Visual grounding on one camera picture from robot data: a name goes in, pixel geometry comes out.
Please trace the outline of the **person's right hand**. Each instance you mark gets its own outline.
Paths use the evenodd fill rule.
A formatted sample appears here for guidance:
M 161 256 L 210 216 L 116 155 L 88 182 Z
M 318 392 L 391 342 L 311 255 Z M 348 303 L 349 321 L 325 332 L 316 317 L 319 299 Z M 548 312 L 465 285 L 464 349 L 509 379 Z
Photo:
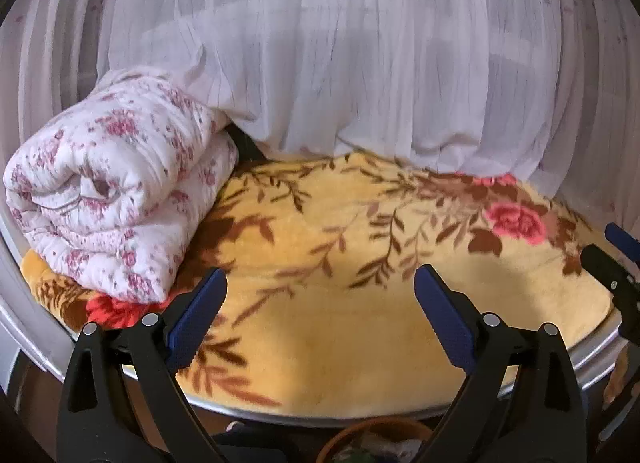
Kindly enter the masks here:
M 615 367 L 608 378 L 603 391 L 603 408 L 606 409 L 620 395 L 626 385 L 626 374 L 629 367 L 628 346 L 618 354 Z

